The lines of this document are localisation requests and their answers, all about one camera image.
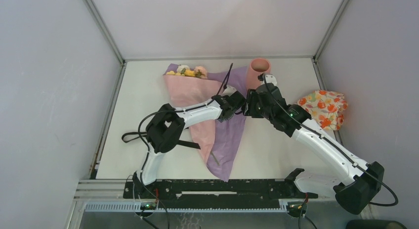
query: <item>pink vase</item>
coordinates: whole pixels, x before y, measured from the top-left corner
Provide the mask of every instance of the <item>pink vase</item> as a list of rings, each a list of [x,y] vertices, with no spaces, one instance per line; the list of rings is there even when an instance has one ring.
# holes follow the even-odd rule
[[[260,86],[257,77],[262,73],[271,73],[271,63],[265,58],[255,58],[250,62],[246,76],[246,89],[256,89]]]

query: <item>floral cloth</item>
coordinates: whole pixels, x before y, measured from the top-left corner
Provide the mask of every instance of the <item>floral cloth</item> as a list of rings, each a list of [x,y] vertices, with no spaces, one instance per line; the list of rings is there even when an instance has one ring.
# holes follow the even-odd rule
[[[322,129],[339,130],[343,124],[343,111],[348,107],[344,99],[342,93],[315,91],[297,103],[311,114]]]

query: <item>gray floor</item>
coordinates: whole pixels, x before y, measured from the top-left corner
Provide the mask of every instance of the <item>gray floor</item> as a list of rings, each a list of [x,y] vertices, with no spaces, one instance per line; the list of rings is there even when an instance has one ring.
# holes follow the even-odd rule
[[[336,202],[309,202],[307,216],[319,229],[344,229],[347,222],[359,219],[343,210]],[[166,215],[148,217],[158,228],[167,228]],[[82,229],[151,229],[134,213],[95,213],[83,215]],[[171,229],[281,229],[298,228],[298,219],[286,213],[170,213]],[[303,219],[302,229],[313,229]]]

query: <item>gray wall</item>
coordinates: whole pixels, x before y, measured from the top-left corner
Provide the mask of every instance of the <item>gray wall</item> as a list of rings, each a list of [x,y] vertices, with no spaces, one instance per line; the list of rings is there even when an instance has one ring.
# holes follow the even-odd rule
[[[349,102],[344,143],[380,162],[400,198],[396,207],[378,208],[380,217],[408,228],[419,226],[418,1],[352,0],[319,62],[327,87]],[[374,199],[392,200],[385,189]]]
[[[63,228],[118,69],[82,0],[0,0],[0,228]]]

